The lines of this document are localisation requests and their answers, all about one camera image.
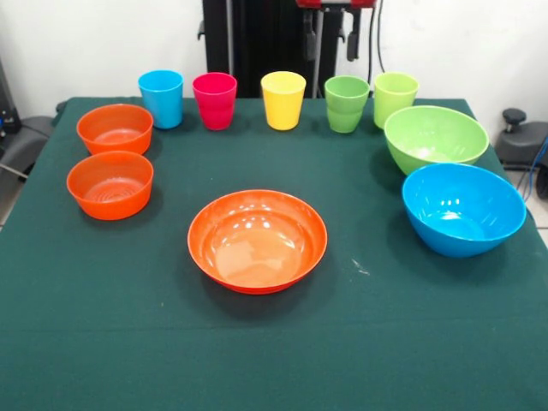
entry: orange bowl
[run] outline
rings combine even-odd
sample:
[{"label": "orange bowl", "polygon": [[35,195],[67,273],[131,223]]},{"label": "orange bowl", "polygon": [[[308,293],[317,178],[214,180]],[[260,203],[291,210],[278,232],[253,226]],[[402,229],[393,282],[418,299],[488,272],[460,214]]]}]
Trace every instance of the orange bowl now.
[{"label": "orange bowl", "polygon": [[86,113],[76,125],[91,154],[111,151],[143,154],[151,144],[152,114],[138,105],[112,104]]},{"label": "orange bowl", "polygon": [[301,280],[321,260],[327,229],[292,195],[248,190],[221,197],[198,213],[188,250],[213,280],[244,294],[271,294]]},{"label": "orange bowl", "polygon": [[99,220],[119,220],[145,208],[154,168],[134,152],[103,152],[80,161],[67,188],[81,209]]}]

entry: floor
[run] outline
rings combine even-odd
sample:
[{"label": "floor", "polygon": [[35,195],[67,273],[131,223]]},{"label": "floor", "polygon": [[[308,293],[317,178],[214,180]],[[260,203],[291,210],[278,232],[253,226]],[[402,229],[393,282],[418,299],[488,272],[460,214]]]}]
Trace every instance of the floor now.
[{"label": "floor", "polygon": [[[508,175],[514,185],[516,185],[521,178],[521,172],[518,171],[509,171]],[[8,220],[9,214],[15,206],[19,194],[21,194],[24,187],[25,185],[22,182],[14,180],[14,183],[9,188],[8,192],[3,193],[2,198],[0,198],[0,231]],[[535,190],[533,190],[531,197],[527,201],[527,208],[531,214],[533,214],[539,234],[548,247],[548,200],[540,200],[537,197]]]}]

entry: yellow cup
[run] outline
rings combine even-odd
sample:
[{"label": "yellow cup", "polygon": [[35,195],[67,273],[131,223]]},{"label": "yellow cup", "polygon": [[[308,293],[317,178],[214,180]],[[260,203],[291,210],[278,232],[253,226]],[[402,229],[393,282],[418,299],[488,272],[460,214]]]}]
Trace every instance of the yellow cup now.
[{"label": "yellow cup", "polygon": [[266,122],[276,130],[290,130],[299,123],[307,81],[290,71],[275,71],[260,81],[265,100]]}]

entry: green bowl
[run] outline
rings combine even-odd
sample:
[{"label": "green bowl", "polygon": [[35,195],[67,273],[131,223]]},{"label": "green bowl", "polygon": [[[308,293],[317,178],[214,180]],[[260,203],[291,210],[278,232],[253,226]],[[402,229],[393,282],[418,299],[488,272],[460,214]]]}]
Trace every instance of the green bowl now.
[{"label": "green bowl", "polygon": [[487,132],[472,117],[433,105],[397,111],[386,120],[384,134],[405,174],[428,164],[474,164],[489,146]]}]

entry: blue cable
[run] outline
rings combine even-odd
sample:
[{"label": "blue cable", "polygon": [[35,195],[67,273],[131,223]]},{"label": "blue cable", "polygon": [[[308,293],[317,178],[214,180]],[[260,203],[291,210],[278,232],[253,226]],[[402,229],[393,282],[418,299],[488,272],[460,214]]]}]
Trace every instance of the blue cable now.
[{"label": "blue cable", "polygon": [[548,136],[545,138],[545,142],[542,143],[542,146],[540,147],[539,152],[537,153],[537,156],[534,158],[533,165],[531,166],[531,169],[529,170],[529,187],[526,187],[523,190],[523,200],[527,201],[529,200],[529,197],[531,197],[531,192],[533,191],[533,175],[534,175],[534,169],[539,163],[539,161],[542,159],[542,157],[546,154],[546,151],[548,150]]}]

